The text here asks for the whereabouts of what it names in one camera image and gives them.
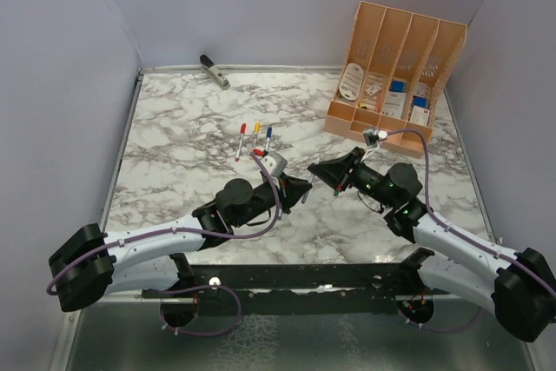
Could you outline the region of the orange-tipped white pen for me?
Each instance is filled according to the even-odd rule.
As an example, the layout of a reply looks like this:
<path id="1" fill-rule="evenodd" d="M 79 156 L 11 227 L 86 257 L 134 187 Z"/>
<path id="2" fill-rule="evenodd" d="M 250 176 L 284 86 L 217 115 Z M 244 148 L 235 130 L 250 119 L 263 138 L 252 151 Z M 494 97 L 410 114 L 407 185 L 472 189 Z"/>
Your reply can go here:
<path id="1" fill-rule="evenodd" d="M 254 132 L 252 137 L 251 137 L 250 153 L 254 153 L 255 155 L 256 155 L 256 149 L 257 149 L 257 142 L 258 142 L 258 133 Z"/>

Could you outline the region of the magenta-tipped white pen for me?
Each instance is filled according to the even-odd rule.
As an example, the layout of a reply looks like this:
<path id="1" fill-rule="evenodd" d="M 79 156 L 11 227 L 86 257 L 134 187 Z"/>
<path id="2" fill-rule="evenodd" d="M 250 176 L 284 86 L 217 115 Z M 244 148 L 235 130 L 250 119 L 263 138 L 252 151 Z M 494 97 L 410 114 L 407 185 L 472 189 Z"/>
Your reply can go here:
<path id="1" fill-rule="evenodd" d="M 314 174 L 311 173 L 311 175 L 310 175 L 310 177 L 309 177 L 309 179 L 308 179 L 309 188 L 308 188 L 308 190 L 306 191 L 306 193 L 303 195 L 303 197 L 302 197 L 302 199 L 301 199 L 301 204 L 305 204 L 305 203 L 307 202 L 309 193 L 310 193 L 310 191 L 311 191 L 311 189 L 312 189 L 313 181 L 314 181 Z"/>

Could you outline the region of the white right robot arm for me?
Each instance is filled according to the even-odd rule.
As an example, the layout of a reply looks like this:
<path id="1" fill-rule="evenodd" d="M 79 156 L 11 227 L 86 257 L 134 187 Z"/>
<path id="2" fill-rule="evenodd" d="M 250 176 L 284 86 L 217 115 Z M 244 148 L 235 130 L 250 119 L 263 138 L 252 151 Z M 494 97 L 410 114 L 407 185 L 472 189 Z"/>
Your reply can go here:
<path id="1" fill-rule="evenodd" d="M 555 276 L 533 248 L 517 251 L 453 225 L 422 202 L 414 166 L 398 162 L 385 174 L 369 168 L 364 151 L 313 163 L 309 172 L 336 193 L 354 188 L 388 208 L 384 220 L 397 236 L 430 250 L 421 264 L 399 273 L 410 294 L 438 289 L 470 301 L 492 315 L 509 334 L 536 341 L 555 321 Z"/>

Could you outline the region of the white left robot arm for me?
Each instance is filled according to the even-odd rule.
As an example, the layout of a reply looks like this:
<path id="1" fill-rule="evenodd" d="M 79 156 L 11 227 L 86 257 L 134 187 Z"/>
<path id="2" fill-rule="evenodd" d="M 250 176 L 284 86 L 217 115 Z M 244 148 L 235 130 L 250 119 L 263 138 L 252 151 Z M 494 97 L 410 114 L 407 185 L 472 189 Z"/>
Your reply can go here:
<path id="1" fill-rule="evenodd" d="M 189 292 L 192 276 L 166 257 L 217 247 L 235 238 L 234 230 L 268 212 L 288 214 L 312 188 L 282 174 L 257 187 L 235 178 L 215 199 L 162 225 L 122 233 L 103 232 L 96 223 L 77 230 L 50 258 L 49 295 L 64 312 L 86 308 L 103 296 L 134 289 Z"/>

